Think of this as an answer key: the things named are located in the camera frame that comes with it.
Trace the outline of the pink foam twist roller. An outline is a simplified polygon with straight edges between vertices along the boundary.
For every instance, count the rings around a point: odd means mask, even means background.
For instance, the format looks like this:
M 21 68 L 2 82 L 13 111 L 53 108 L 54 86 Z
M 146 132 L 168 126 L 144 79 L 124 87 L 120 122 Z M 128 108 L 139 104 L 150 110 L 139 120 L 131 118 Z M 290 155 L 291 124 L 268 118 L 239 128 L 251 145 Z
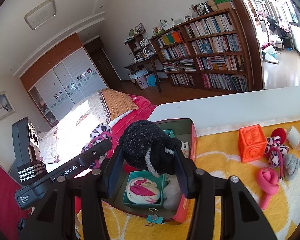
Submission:
M 271 197 L 277 194 L 279 190 L 277 172 L 269 167 L 262 168 L 257 173 L 256 181 L 264 192 L 260 208 L 265 210 L 268 207 Z

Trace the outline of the teal cardboard box tray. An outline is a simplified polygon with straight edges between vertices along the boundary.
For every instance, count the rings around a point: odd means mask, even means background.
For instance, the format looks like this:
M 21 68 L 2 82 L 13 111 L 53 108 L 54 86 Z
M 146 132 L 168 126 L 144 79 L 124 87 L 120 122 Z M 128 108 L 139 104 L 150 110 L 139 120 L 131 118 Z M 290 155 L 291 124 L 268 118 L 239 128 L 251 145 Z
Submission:
M 131 208 L 159 208 L 163 206 L 164 175 L 153 176 L 148 171 L 130 172 L 124 186 L 122 203 Z

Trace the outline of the black fuzzy sock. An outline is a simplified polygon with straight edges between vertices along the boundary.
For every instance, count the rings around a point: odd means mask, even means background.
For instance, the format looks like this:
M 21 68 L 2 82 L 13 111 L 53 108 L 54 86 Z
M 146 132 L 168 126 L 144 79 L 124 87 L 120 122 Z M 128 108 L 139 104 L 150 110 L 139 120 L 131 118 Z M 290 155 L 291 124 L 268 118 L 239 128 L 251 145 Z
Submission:
M 119 140 L 128 165 L 153 176 L 175 175 L 175 149 L 181 141 L 167 135 L 157 124 L 139 120 L 130 124 Z

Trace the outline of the clear plastic bag wad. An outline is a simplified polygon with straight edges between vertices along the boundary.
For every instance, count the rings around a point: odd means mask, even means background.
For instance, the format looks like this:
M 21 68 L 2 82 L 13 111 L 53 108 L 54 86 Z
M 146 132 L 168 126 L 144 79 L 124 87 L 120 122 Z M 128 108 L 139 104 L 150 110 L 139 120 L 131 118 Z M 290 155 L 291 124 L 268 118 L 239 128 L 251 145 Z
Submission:
M 182 192 L 178 183 L 176 175 L 165 175 L 165 181 L 167 185 L 163 189 L 163 207 L 170 211 L 175 211 L 178 209 Z

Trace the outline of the teal cardboard box lid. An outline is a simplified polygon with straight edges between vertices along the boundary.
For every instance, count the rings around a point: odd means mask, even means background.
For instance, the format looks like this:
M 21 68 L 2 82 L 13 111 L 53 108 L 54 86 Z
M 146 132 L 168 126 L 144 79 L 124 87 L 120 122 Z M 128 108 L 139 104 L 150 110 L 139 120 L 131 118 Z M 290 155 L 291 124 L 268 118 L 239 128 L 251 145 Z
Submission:
M 168 135 L 170 138 L 174 138 L 174 132 L 171 129 L 164 129 L 163 132 Z

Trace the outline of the yellow white towel mat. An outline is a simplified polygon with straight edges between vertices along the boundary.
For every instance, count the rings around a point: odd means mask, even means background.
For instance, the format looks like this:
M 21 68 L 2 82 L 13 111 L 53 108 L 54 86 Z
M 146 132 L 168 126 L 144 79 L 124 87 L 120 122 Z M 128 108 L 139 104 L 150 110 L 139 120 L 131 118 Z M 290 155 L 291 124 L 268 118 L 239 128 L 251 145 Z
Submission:
M 175 150 L 177 212 L 163 207 L 124 210 L 132 175 L 121 175 L 128 142 L 122 136 L 104 171 L 83 177 L 82 239 L 300 239 L 300 165 L 284 179 L 264 157 L 274 129 L 252 125 L 198 138 L 189 158 Z M 300 151 L 288 155 L 300 161 Z

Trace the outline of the red metal tin box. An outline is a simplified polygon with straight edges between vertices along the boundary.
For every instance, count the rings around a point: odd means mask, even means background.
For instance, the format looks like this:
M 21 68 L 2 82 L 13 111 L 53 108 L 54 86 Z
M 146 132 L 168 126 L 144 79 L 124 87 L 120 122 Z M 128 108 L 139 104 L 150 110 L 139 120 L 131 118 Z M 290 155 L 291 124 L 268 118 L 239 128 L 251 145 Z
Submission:
M 157 121 L 155 124 L 164 131 L 171 130 L 174 134 L 174 137 L 182 142 L 188 142 L 189 158 L 191 160 L 195 159 L 197 135 L 194 123 L 191 119 L 181 118 L 162 120 Z M 181 195 L 179 198 L 177 198 L 179 201 L 177 209 L 168 210 L 164 207 L 164 203 L 167 199 L 173 199 L 173 197 L 165 194 L 166 187 L 176 184 L 176 181 L 172 175 L 165 173 L 157 178 L 146 170 L 138 170 L 130 167 L 124 160 L 121 161 L 121 164 L 116 164 L 115 168 L 117 174 L 112 176 L 112 185 L 116 185 L 116 187 L 111 189 L 111 195 L 109 198 L 104 199 L 104 202 L 125 213 L 145 218 L 151 214 L 150 209 L 157 209 L 158 217 L 162 218 L 164 223 L 181 224 L 185 221 L 189 207 L 189 200 L 187 200 L 184 195 Z M 157 189 L 160 190 L 160 198 L 157 200 L 157 202 L 153 203 L 152 205 L 141 205 L 135 204 L 128 199 L 126 187 L 130 181 L 135 178 L 145 178 L 156 183 Z

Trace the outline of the grey knitted sock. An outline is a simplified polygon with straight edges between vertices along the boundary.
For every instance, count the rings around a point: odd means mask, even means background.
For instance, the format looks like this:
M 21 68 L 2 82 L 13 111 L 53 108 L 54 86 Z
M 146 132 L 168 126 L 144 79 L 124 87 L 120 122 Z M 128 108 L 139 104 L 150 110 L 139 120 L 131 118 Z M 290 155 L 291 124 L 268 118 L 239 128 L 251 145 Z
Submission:
M 285 154 L 283 156 L 283 171 L 285 180 L 293 180 L 300 168 L 300 159 L 294 154 Z

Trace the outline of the teal binder clip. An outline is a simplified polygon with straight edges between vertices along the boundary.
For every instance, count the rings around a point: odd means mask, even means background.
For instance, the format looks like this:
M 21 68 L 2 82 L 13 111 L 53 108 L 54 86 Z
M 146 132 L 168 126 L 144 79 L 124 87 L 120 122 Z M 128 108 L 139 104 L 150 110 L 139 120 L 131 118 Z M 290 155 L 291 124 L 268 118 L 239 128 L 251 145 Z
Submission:
M 164 218 L 160 217 L 158 215 L 158 211 L 159 211 L 158 209 L 156 209 L 154 207 L 150 207 L 149 211 L 150 211 L 150 214 L 147 216 L 144 226 L 154 226 L 157 224 L 159 224 L 159 225 L 165 224 Z

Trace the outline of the white tape roll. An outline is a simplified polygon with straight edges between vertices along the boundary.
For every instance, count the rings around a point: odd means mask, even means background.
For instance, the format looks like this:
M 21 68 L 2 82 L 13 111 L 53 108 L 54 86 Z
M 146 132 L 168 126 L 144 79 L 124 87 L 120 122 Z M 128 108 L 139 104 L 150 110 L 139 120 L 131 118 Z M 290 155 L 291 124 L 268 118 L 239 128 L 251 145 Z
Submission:
M 293 149 L 300 151 L 300 132 L 294 126 L 287 130 L 287 140 Z

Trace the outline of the bed with red blanket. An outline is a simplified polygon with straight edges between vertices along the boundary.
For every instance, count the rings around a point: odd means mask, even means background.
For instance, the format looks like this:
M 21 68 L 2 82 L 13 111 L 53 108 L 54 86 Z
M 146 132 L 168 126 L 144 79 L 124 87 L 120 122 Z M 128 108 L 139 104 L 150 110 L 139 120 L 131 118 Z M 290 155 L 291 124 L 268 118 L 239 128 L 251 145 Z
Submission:
M 113 121 L 110 120 L 101 90 L 75 104 L 54 128 L 44 134 L 39 143 L 40 159 L 47 171 L 51 172 L 80 154 L 97 125 L 109 125 L 113 135 L 119 138 L 129 124 L 148 119 L 157 107 L 143 96 L 129 96 L 139 109 L 128 111 Z

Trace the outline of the white wardrobe with stickers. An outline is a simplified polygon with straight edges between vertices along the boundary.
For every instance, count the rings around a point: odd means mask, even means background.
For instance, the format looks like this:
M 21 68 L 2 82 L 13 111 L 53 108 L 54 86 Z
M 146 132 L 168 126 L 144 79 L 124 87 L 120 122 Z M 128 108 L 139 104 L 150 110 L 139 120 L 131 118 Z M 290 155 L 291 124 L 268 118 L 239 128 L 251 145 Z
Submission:
M 75 104 L 108 88 L 77 33 L 38 58 L 20 80 L 50 127 L 56 126 Z

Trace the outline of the orange checked pillow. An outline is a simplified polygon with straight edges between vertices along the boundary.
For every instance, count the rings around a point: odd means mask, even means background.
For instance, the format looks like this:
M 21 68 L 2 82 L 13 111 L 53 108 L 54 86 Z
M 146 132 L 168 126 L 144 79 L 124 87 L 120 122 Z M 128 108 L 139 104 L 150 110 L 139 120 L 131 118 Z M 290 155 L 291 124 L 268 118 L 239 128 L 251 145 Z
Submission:
M 107 88 L 101 90 L 101 95 L 106 103 L 111 121 L 128 111 L 139 109 L 128 94 Z

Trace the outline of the ceiling light panel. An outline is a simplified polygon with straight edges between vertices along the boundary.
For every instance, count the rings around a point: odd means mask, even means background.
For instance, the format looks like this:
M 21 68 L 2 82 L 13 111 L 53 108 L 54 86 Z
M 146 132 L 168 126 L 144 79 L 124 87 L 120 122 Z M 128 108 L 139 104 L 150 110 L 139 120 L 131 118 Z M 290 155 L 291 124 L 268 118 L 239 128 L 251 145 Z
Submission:
M 56 14 L 55 0 L 46 0 L 28 12 L 24 20 L 31 30 L 36 30 L 39 26 L 55 17 Z

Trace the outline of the wooden bookshelf with books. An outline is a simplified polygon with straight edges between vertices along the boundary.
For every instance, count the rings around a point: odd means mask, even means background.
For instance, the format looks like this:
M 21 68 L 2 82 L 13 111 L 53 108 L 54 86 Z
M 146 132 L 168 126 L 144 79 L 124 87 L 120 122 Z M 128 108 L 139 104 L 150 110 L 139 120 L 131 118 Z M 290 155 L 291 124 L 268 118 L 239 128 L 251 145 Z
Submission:
M 192 18 L 150 41 L 175 87 L 229 93 L 253 88 L 248 45 L 235 9 Z

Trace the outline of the dark wooden desk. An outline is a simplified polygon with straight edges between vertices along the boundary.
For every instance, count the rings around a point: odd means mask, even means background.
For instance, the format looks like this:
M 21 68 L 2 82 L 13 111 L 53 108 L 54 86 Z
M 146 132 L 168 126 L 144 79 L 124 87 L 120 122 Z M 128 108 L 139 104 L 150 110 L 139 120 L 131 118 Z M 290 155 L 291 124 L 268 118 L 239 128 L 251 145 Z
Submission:
M 130 79 L 138 89 L 144 89 L 146 88 L 146 85 L 149 85 L 147 79 L 147 77 L 149 76 L 151 80 L 150 84 L 156 86 L 159 93 L 162 93 L 160 79 L 158 77 L 158 70 L 155 65 L 155 61 L 158 59 L 158 55 L 153 54 L 145 59 L 131 63 L 130 65 L 125 67 L 126 70 L 129 71 Z

